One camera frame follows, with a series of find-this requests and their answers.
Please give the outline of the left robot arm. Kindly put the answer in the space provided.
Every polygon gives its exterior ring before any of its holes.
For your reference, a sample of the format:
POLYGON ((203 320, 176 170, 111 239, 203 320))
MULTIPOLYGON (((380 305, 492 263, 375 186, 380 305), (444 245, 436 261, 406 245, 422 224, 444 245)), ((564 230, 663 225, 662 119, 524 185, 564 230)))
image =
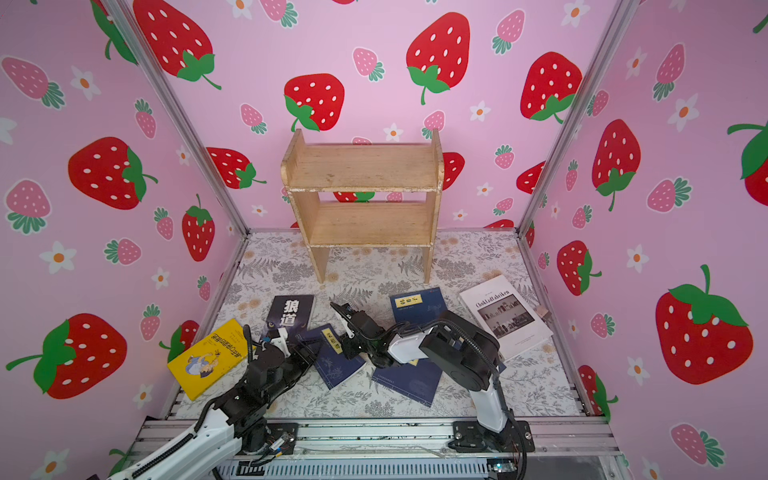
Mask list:
POLYGON ((272 430, 265 414, 317 360, 320 345, 264 340, 248 356, 245 373, 229 390, 209 400, 198 420, 148 457, 113 479, 201 479, 238 454, 254 454, 254 466, 281 455, 297 426, 272 430))

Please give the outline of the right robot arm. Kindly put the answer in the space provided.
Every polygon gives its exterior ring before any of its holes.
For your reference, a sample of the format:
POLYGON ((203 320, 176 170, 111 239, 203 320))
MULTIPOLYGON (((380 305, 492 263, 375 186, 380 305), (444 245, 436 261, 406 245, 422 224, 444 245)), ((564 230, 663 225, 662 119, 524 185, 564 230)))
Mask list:
POLYGON ((506 404, 500 384, 499 348, 494 337, 452 311, 422 325, 396 324, 388 329, 350 304, 330 306, 344 322, 343 353, 363 353, 377 368, 406 366, 427 359, 467 389, 476 409, 473 428, 457 430, 448 447, 460 453, 524 453, 525 432, 506 404))

